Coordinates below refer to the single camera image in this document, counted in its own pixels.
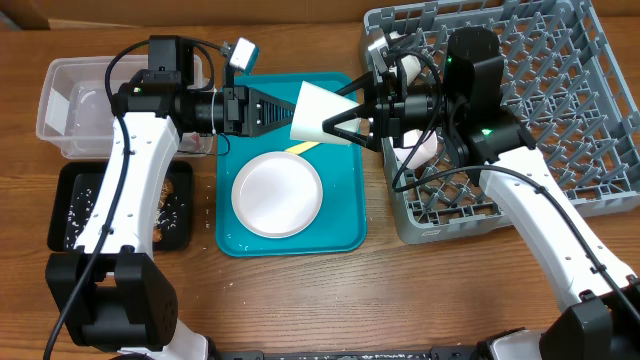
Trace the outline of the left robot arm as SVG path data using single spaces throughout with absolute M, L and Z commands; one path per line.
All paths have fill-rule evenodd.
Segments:
M 164 179 L 186 134 L 258 137 L 290 124 L 294 106 L 236 83 L 259 54 L 247 39 L 219 46 L 221 88 L 194 84 L 193 56 L 209 54 L 211 42 L 155 35 L 144 46 L 147 66 L 106 92 L 113 141 L 93 210 L 72 250 L 53 253 L 45 269 L 54 328 L 123 359 L 212 359 L 213 341 L 180 321 L 176 291 L 154 261 Z

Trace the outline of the black plastic tray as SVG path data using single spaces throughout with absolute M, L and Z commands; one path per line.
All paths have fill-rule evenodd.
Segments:
M 70 162 L 59 174 L 47 245 L 52 251 L 70 251 L 84 229 L 98 197 L 107 163 Z M 191 165 L 173 161 L 166 179 L 173 185 L 164 206 L 158 210 L 156 228 L 161 239 L 156 251 L 177 251 L 191 240 L 194 179 Z

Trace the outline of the white bowl with walnut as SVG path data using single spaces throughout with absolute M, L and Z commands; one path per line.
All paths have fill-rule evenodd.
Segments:
M 398 56 L 399 52 L 418 51 L 420 40 L 415 34 L 399 34 L 377 32 L 367 47 L 367 54 L 371 58 L 374 72 L 379 76 L 398 75 L 398 67 L 403 69 L 406 82 L 413 82 L 421 72 L 421 62 L 415 55 Z

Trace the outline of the white paper cup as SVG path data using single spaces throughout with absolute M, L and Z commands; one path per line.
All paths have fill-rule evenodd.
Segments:
M 291 123 L 290 139 L 349 145 L 351 141 L 324 132 L 322 123 L 357 106 L 353 100 L 303 81 Z

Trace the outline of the grey dishwasher rack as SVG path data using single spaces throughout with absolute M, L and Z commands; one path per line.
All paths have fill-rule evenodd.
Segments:
M 591 1 L 430 1 L 365 13 L 363 67 L 374 68 L 365 35 L 422 31 L 437 66 L 454 30 L 483 27 L 505 58 L 502 104 L 531 131 L 551 175 L 583 217 L 639 207 L 639 109 Z M 383 141 L 384 174 L 399 238 L 421 244 L 510 226 L 464 173 L 402 194 L 391 190 L 401 162 Z

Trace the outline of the clear plastic bin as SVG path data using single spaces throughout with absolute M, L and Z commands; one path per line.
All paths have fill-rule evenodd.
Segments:
M 147 55 L 126 55 L 111 73 L 111 88 L 117 91 L 148 65 Z M 69 160 L 107 159 L 113 141 L 113 118 L 106 96 L 104 75 L 112 57 L 74 57 L 52 61 L 41 91 L 36 135 L 60 149 Z M 202 60 L 194 55 L 194 85 L 209 80 Z M 187 133 L 179 150 L 208 153 L 213 137 Z

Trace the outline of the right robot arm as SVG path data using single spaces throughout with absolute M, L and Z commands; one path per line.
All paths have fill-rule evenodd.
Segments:
M 536 141 L 501 102 L 504 59 L 496 33 L 455 30 L 430 87 L 416 86 L 403 60 L 408 37 L 381 36 L 375 67 L 347 86 L 363 104 L 326 118 L 326 134 L 379 150 L 441 136 L 454 173 L 465 174 L 510 219 L 543 269 L 560 315 L 546 330 L 509 330 L 480 341 L 473 359 L 635 359 L 639 355 L 639 279 L 591 230 L 551 175 Z

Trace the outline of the teal serving tray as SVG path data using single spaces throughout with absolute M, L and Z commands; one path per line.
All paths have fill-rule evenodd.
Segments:
M 269 239 L 246 229 L 232 209 L 233 182 L 254 157 L 285 150 L 297 142 L 288 127 L 257 138 L 228 136 L 217 144 L 216 226 L 218 247 L 232 257 L 286 256 L 348 252 L 367 235 L 362 150 L 353 145 L 322 144 L 302 154 L 317 170 L 323 202 L 314 221 L 300 233 Z

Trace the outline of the yellow plastic spoon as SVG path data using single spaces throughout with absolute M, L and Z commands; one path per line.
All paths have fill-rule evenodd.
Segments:
M 312 148 L 314 148 L 315 146 L 318 145 L 318 142 L 311 142 L 311 141 L 306 141 L 306 142 L 302 142 L 299 143 L 297 145 L 291 146 L 289 148 L 286 149 L 287 153 L 290 154 L 294 154 L 294 155 L 300 155 Z

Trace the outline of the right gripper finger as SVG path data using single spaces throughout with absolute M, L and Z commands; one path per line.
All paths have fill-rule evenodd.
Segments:
M 376 113 L 375 104 L 361 104 L 327 118 L 322 122 L 322 130 L 329 135 L 347 140 L 362 148 L 379 152 L 380 137 L 376 133 L 378 130 L 375 120 Z M 356 127 L 359 127 L 361 119 L 368 120 L 369 118 L 373 119 L 373 124 L 370 126 L 370 135 L 363 135 L 356 130 L 349 131 L 340 127 L 341 124 L 351 120 L 355 120 Z
M 353 92 L 356 92 L 357 90 L 362 90 L 365 98 L 375 97 L 375 82 L 374 74 L 372 71 L 364 73 L 349 84 L 336 90 L 335 94 L 347 96 Z

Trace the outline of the pink round plate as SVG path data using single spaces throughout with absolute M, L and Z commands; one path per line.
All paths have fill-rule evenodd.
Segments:
M 281 239 L 311 225 L 323 196 L 320 176 L 307 160 L 275 151 L 243 165 L 232 185 L 231 205 L 247 230 L 264 238 Z

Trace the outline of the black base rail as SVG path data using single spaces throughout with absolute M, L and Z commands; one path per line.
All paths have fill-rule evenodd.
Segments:
M 181 343 L 174 348 L 150 350 L 136 344 L 109 345 L 105 351 L 115 352 L 119 359 L 227 359 L 227 360 L 472 360 L 525 359 L 552 360 L 558 356 L 545 342 L 540 331 L 526 328 L 499 333 L 475 345 L 442 345 L 417 350 L 333 351 L 265 353 L 260 350 L 222 351 L 205 337 L 192 345 Z

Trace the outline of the brown carrot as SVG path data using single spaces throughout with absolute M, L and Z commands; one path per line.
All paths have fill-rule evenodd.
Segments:
M 154 243 L 160 242 L 163 239 L 162 231 L 158 228 L 153 229 L 153 237 L 152 240 Z

